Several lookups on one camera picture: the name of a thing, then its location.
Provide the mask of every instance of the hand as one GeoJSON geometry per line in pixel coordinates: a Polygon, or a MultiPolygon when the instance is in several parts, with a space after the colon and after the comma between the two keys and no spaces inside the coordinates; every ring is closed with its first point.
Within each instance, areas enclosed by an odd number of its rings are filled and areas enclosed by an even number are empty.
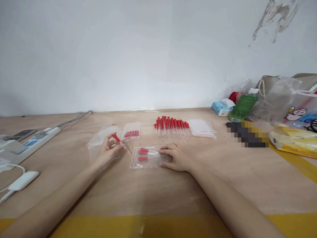
{"type": "Polygon", "coordinates": [[[93,166],[98,170],[104,170],[112,162],[113,158],[119,153],[123,148],[122,144],[118,144],[114,147],[114,144],[117,144],[117,140],[112,140],[109,142],[111,137],[116,134],[116,132],[107,135],[103,141],[102,147],[98,153],[97,159],[93,162],[93,166]]]}
{"type": "Polygon", "coordinates": [[[160,167],[172,169],[178,172],[189,171],[191,169],[193,160],[188,154],[181,148],[181,146],[173,143],[167,144],[161,147],[158,151],[161,154],[167,154],[173,157],[173,162],[162,162],[160,167]]]}

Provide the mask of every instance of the yellow tape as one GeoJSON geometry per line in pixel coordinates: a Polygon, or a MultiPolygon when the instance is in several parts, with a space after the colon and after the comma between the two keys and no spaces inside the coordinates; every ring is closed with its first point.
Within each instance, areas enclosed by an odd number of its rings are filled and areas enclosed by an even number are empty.
{"type": "MultiPolygon", "coordinates": [[[[267,215],[290,238],[317,237],[317,213],[267,215]]],[[[0,219],[0,231],[14,219],[0,219]]],[[[232,237],[222,220],[209,217],[72,217],[66,218],[51,238],[97,237],[232,237]]]]}
{"type": "Polygon", "coordinates": [[[310,178],[315,183],[317,183],[317,167],[300,157],[299,155],[295,155],[292,153],[284,152],[277,150],[270,142],[270,148],[275,151],[278,155],[280,155],[283,159],[297,168],[302,174],[304,174],[307,178],[310,178]]]}

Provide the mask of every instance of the cartoon character print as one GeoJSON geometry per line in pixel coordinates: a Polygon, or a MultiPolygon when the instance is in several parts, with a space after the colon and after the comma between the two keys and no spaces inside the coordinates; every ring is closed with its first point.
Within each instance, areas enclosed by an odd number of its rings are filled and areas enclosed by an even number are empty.
{"type": "Polygon", "coordinates": [[[307,112],[306,108],[295,110],[295,107],[291,107],[286,114],[285,118],[289,121],[297,121],[307,112]]]}

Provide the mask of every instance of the wooden table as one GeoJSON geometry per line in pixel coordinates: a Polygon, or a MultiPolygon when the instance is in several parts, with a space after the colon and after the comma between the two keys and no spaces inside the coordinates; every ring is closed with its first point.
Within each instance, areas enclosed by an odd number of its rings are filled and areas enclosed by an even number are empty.
{"type": "MultiPolygon", "coordinates": [[[[0,134],[51,127],[75,115],[0,118],[0,134]]],[[[89,165],[86,144],[102,126],[115,123],[123,129],[126,123],[142,122],[141,138],[126,142],[133,151],[134,146],[166,143],[155,138],[153,126],[156,118],[163,115],[184,121],[211,121],[218,131],[216,140],[193,137],[193,140],[176,142],[204,160],[215,174],[251,200],[286,235],[317,236],[314,225],[310,226],[317,221],[316,167],[299,156],[279,152],[284,159],[271,148],[244,148],[227,132],[228,118],[217,116],[209,108],[95,113],[63,126],[57,136],[21,163],[27,171],[39,171],[40,176],[0,207],[0,229],[89,165]],[[307,175],[308,170],[313,171],[311,176],[307,175]]],[[[130,161],[131,156],[123,153],[111,164],[52,237],[231,236],[191,175],[168,169],[129,169],[130,161]]],[[[20,173],[18,168],[1,173],[0,188],[20,173]]]]}

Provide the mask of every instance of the finger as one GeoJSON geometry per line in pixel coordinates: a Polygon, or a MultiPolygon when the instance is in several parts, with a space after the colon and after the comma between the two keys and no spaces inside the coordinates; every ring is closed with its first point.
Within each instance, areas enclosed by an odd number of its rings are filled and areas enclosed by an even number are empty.
{"type": "Polygon", "coordinates": [[[109,140],[111,139],[111,137],[112,137],[114,134],[116,134],[116,132],[113,132],[113,133],[111,133],[111,134],[109,134],[109,135],[107,135],[107,136],[105,137],[105,139],[103,140],[103,144],[102,144],[103,147],[108,146],[109,140]]]}
{"type": "Polygon", "coordinates": [[[108,144],[108,147],[111,148],[114,144],[118,144],[117,140],[111,140],[108,144]]]}
{"type": "Polygon", "coordinates": [[[169,149],[161,149],[158,151],[161,154],[167,154],[173,157],[174,155],[174,151],[173,150],[169,150],[169,149]]]}
{"type": "Polygon", "coordinates": [[[161,168],[167,168],[167,169],[177,170],[175,163],[162,162],[162,163],[159,164],[159,166],[160,166],[161,168]]]}
{"type": "Polygon", "coordinates": [[[161,147],[161,149],[175,149],[176,145],[174,144],[166,144],[161,147]]]}
{"type": "Polygon", "coordinates": [[[111,148],[111,152],[113,155],[117,154],[119,152],[119,150],[123,148],[123,145],[122,144],[118,144],[116,146],[114,146],[113,148],[111,148]]]}

